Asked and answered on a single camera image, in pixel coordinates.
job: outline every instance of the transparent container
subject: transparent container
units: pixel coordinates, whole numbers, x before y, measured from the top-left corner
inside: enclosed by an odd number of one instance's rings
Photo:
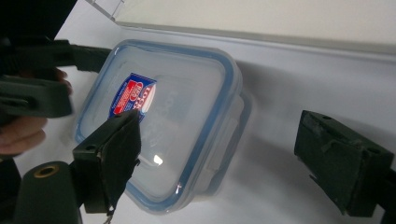
[[[141,163],[126,193],[148,212],[166,214],[216,191],[246,124],[248,104],[241,73],[225,52],[125,40],[92,86],[76,140],[120,108],[139,108]]]

